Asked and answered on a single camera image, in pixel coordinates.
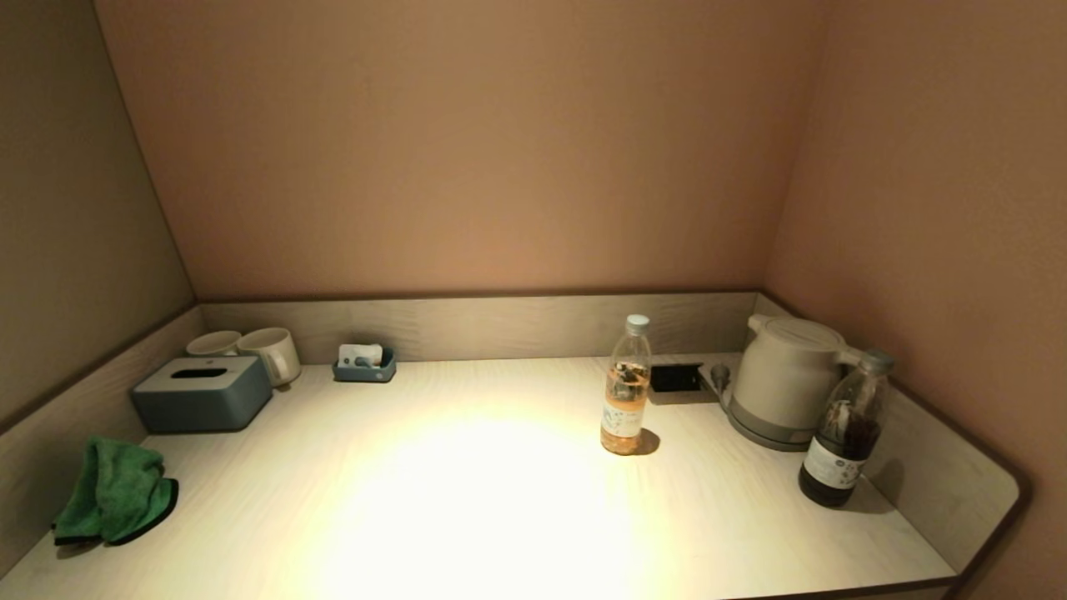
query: wall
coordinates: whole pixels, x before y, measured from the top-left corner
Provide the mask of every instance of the wall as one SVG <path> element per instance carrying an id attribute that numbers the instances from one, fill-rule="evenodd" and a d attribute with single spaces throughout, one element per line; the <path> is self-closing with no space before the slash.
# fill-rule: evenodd
<path id="1" fill-rule="evenodd" d="M 752 287 L 818 0 L 98 0 L 197 297 Z"/>
<path id="2" fill-rule="evenodd" d="M 0 432 L 192 302 L 89 1 L 0 5 Z"/>
<path id="3" fill-rule="evenodd" d="M 1067 588 L 1067 4 L 842 2 L 767 287 L 1030 472 L 974 599 Z"/>

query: mug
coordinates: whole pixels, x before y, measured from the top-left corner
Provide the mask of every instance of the mug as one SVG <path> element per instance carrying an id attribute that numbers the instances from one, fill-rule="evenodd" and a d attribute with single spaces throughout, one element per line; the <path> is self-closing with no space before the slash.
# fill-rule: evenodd
<path id="1" fill-rule="evenodd" d="M 186 353 L 190 357 L 236 357 L 240 338 L 239 331 L 213 331 L 190 342 Z"/>
<path id="2" fill-rule="evenodd" d="M 285 385 L 300 375 L 300 358 L 288 329 L 259 329 L 241 337 L 237 350 L 245 357 L 259 357 L 267 367 L 273 388 Z"/>

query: mug handle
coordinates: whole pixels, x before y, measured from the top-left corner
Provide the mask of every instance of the mug handle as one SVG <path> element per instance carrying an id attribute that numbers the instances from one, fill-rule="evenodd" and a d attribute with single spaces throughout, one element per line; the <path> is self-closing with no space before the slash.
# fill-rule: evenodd
<path id="1" fill-rule="evenodd" d="M 272 378 L 277 381 L 284 381 L 289 378 L 291 369 L 289 368 L 288 361 L 285 360 L 285 356 L 283 356 L 282 352 L 278 352 L 277 350 L 265 352 L 264 359 Z"/>

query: green towel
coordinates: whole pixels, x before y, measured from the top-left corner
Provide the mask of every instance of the green towel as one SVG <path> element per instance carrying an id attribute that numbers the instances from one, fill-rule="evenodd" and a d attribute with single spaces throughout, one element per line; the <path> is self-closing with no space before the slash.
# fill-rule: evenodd
<path id="1" fill-rule="evenodd" d="M 74 495 L 55 519 L 55 546 L 133 541 L 166 519 L 177 502 L 178 481 L 163 478 L 163 455 L 93 436 Z"/>

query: plastic bottle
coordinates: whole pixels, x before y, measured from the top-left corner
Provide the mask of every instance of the plastic bottle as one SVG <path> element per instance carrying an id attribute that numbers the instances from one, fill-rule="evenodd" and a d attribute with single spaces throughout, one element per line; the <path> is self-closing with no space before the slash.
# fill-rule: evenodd
<path id="1" fill-rule="evenodd" d="M 823 506 L 841 506 L 853 495 L 881 435 L 893 358 L 867 350 L 859 366 L 830 393 L 818 429 L 800 467 L 800 490 Z"/>
<path id="2" fill-rule="evenodd" d="M 615 345 L 607 373 L 601 445 L 621 455 L 635 454 L 641 445 L 641 420 L 649 399 L 652 350 L 646 333 L 649 317 L 626 317 L 626 333 Z"/>

